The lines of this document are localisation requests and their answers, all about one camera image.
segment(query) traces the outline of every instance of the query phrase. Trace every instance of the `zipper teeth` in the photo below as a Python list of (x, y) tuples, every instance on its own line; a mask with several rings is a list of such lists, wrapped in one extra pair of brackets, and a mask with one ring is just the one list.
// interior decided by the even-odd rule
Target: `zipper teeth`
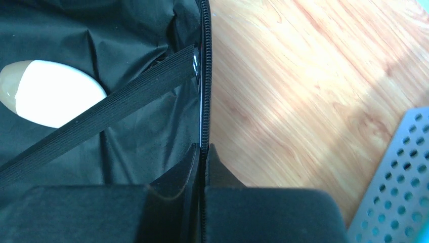
[(204, 100), (202, 112), (202, 129), (201, 129), (201, 176), (200, 183), (202, 188), (200, 191), (201, 209), (201, 241), (206, 243), (206, 208), (205, 208), (205, 172), (206, 159), (208, 153), (208, 140), (210, 129), (210, 102), (211, 102), (211, 69), (212, 69), (212, 49), (211, 49), (211, 16), (210, 9), (207, 3), (208, 0), (201, 1), (201, 9), (203, 14), (204, 25), (204, 48), (205, 48), (205, 80), (204, 80)]
[(210, 127), (210, 101), (211, 101), (211, 68), (212, 68), (211, 26), (210, 26), (211, 20), (210, 20), (210, 10), (208, 8), (206, 0), (202, 1), (201, 7), (203, 11), (204, 45), (205, 45), (205, 81), (204, 81), (201, 146), (203, 148), (203, 151), (207, 151), (209, 127)]

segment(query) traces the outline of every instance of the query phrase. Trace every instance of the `beige cap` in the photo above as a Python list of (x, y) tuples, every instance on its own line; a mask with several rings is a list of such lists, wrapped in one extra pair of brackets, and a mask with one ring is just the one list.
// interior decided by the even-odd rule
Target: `beige cap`
[(0, 72), (0, 102), (16, 114), (15, 95), (22, 75), (32, 61), (21, 61), (9, 64)]

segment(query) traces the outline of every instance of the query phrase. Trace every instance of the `computer mouse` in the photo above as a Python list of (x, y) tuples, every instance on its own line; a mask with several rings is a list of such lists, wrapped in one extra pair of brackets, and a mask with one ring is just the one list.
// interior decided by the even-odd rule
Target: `computer mouse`
[(61, 63), (20, 61), (0, 72), (0, 102), (43, 126), (59, 128), (104, 98), (95, 79)]

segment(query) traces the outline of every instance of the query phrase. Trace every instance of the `perforated metal panel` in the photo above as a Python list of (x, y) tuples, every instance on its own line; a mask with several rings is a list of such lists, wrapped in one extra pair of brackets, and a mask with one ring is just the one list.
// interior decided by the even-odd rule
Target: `perforated metal panel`
[(429, 107), (406, 112), (349, 227), (351, 243), (408, 243), (429, 212)]

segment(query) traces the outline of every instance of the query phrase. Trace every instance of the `black foam padding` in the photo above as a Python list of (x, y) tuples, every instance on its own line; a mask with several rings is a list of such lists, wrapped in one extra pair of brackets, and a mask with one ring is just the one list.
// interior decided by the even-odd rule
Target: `black foam padding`
[(210, 145), (207, 157), (206, 185), (212, 187), (244, 187), (228, 168), (221, 162), (214, 144)]
[(151, 185), (30, 190), (0, 222), (0, 242), (191, 242), (198, 159), (199, 147), (192, 144), (182, 161)]
[(0, 242), (134, 242), (144, 186), (40, 187), (17, 202)]
[(346, 243), (333, 199), (307, 189), (212, 188), (206, 195), (207, 243)]

